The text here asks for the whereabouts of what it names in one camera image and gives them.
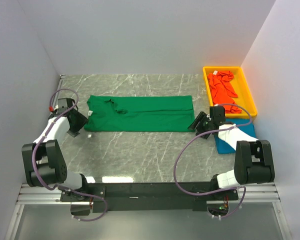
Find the green t-shirt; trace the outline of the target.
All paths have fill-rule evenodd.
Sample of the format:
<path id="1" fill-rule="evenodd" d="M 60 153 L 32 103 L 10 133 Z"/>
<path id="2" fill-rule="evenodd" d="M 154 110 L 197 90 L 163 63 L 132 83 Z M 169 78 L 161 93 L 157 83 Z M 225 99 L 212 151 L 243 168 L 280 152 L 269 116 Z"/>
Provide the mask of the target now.
<path id="1" fill-rule="evenodd" d="M 190 95 L 91 95 L 87 105 L 87 132 L 189 132 L 195 120 Z"/>

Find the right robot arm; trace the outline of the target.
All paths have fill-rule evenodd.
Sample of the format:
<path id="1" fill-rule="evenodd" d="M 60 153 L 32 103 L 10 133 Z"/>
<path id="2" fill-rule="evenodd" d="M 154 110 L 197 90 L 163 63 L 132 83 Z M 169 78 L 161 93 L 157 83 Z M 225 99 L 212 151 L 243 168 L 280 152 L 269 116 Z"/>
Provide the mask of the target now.
<path id="1" fill-rule="evenodd" d="M 215 135 L 235 150 L 233 170 L 216 175 L 211 180 L 211 190 L 196 193 L 196 196 L 217 194 L 246 184 L 264 184 L 273 182 L 275 168 L 271 144 L 243 132 L 240 127 L 248 126 L 252 119 L 244 124 L 226 120 L 224 106 L 209 108 L 209 114 L 201 111 L 189 125 L 190 131 L 196 131 L 196 137 L 207 138 Z"/>

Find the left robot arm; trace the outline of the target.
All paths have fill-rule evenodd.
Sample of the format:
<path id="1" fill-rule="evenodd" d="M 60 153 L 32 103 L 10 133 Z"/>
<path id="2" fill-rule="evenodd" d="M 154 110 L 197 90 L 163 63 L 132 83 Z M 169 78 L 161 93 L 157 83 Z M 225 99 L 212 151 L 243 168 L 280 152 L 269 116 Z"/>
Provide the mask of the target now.
<path id="1" fill-rule="evenodd" d="M 75 103 L 72 98 L 58 99 L 57 108 L 50 108 L 48 124 L 42 134 L 34 142 L 22 146 L 25 178 L 30 187 L 43 187 L 37 177 L 40 175 L 49 188 L 88 192 L 86 177 L 68 170 L 60 148 L 66 135 L 75 138 L 88 121 Z"/>

